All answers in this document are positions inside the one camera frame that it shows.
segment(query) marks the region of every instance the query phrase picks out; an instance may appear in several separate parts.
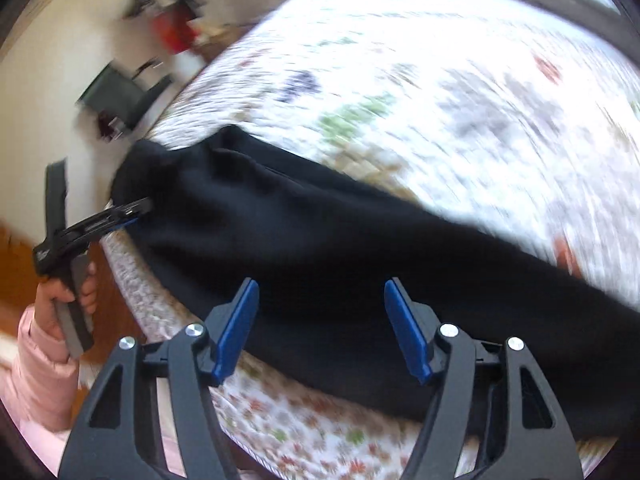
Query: child's hand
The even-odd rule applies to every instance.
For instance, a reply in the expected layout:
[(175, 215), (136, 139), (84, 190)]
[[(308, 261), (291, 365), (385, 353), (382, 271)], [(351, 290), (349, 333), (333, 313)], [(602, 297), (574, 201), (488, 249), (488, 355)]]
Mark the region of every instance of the child's hand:
[[(87, 314), (93, 314), (96, 308), (96, 281), (95, 281), (95, 264), (89, 264), (88, 276), (82, 284), (79, 302), (82, 309)], [(36, 292), (36, 301), (34, 302), (35, 312), (33, 317), (38, 326), (52, 338), (62, 341), (65, 336), (58, 324), (58, 316), (56, 308), (53, 304), (54, 300), (69, 303), (74, 300), (73, 293), (66, 288), (63, 283), (58, 280), (48, 280), (38, 285)]]

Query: floral bedspread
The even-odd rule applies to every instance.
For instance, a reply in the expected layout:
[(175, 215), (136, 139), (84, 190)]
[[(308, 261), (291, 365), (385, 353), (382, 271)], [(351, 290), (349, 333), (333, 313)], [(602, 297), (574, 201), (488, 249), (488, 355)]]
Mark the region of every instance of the floral bedspread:
[[(596, 36), (514, 0), (290, 0), (207, 67), (149, 134), (228, 123), (554, 262), (640, 306), (640, 78)], [(103, 242), (151, 340), (190, 314), (124, 233)], [(244, 355), (212, 390), (224, 431), (283, 478), (395, 480), (419, 425)], [(580, 444), (585, 473), (612, 440)], [(469, 442), (460, 471), (472, 467)]]

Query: pink sleeve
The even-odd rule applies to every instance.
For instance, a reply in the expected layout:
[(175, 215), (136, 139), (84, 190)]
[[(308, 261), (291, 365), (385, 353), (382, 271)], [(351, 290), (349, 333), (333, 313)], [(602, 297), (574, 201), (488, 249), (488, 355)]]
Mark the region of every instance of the pink sleeve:
[(14, 422), (32, 420), (50, 431), (67, 430), (78, 369), (65, 343), (36, 324), (33, 307), (25, 310), (18, 326), (18, 356), (0, 384), (2, 402)]

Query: black fabric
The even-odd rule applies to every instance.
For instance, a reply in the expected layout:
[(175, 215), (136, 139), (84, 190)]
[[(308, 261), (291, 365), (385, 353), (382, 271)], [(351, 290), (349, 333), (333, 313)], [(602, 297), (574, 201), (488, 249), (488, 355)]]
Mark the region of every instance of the black fabric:
[(577, 438), (620, 434), (639, 393), (640, 314), (472, 226), (226, 126), (168, 151), (137, 142), (112, 199), (149, 196), (127, 228), (160, 282), (204, 318), (260, 285), (249, 352), (288, 376), (420, 420), (428, 400), (386, 322), (383, 285), (475, 338), (524, 339)]

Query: black plastic tool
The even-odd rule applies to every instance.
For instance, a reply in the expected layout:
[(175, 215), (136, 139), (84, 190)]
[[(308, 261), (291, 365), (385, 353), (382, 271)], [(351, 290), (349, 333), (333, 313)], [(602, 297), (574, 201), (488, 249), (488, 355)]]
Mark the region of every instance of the black plastic tool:
[[(481, 374), (490, 378), (486, 431), (476, 468), (458, 478), (582, 479), (571, 431), (523, 341), (512, 337), (495, 345), (471, 339), (413, 302), (397, 279), (385, 285), (385, 306), (411, 373), (437, 385), (401, 480), (454, 478)], [(238, 480), (209, 387), (232, 373), (257, 308), (258, 286), (247, 278), (231, 303), (169, 341), (140, 346), (131, 337), (121, 339), (82, 406), (58, 477), (181, 478), (167, 470), (162, 451), (156, 377), (167, 377), (187, 478)]]
[[(59, 278), (77, 298), (89, 264), (89, 243), (136, 221), (151, 207), (151, 200), (145, 198), (66, 227), (66, 160), (49, 164), (45, 190), (47, 237), (33, 250), (36, 273)], [(91, 318), (84, 315), (77, 301), (57, 302), (56, 313), (71, 357), (80, 357), (94, 344)]]

